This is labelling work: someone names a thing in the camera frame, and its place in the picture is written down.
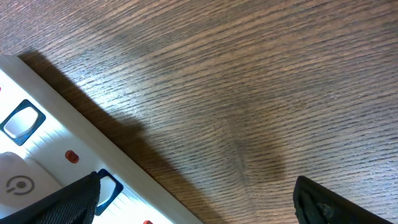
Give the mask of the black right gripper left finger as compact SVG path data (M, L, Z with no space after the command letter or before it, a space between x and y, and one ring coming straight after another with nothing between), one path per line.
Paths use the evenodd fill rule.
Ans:
M97 172L1 219L1 224L92 224L100 198Z

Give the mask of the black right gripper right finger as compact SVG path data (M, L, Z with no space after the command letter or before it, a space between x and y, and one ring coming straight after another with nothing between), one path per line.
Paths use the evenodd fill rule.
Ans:
M297 178L293 201L300 224L392 224L305 176Z

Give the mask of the white power strip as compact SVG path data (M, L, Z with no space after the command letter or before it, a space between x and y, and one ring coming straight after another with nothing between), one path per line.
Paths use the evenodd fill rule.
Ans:
M93 223L198 223L19 57L1 56L1 154L31 158L62 188L97 172Z

